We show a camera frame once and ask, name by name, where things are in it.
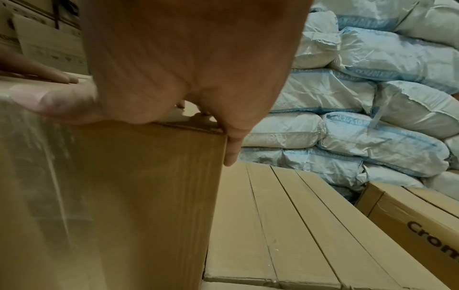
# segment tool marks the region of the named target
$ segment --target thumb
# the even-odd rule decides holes
[[[10,89],[10,99],[29,111],[64,123],[86,124],[105,119],[92,80],[59,90],[17,85]]]

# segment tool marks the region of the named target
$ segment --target fingernail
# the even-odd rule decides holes
[[[16,85],[10,88],[10,99],[28,110],[38,112],[40,100],[48,92],[49,89],[40,86]]]

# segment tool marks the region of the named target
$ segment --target human hand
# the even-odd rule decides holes
[[[73,124],[149,123],[187,100],[223,127],[230,166],[284,86],[311,4],[87,1],[83,31],[97,90],[91,83],[59,92],[16,88],[11,98]]]
[[[2,46],[0,46],[0,71],[25,77],[37,77],[55,83],[78,83],[78,78],[75,76],[27,59],[23,55]]]

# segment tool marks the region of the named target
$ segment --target stack of white bags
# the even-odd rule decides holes
[[[293,70],[240,160],[459,200],[459,3],[317,0]]]

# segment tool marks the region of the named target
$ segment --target stacked sack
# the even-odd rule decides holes
[[[268,118],[309,113],[321,133],[308,132],[301,148],[243,149],[241,159],[315,172],[355,191],[369,181],[429,186],[449,166],[459,169],[459,101],[451,96],[459,93],[458,6],[317,0],[311,16],[337,15],[338,54],[327,68],[293,71]]]

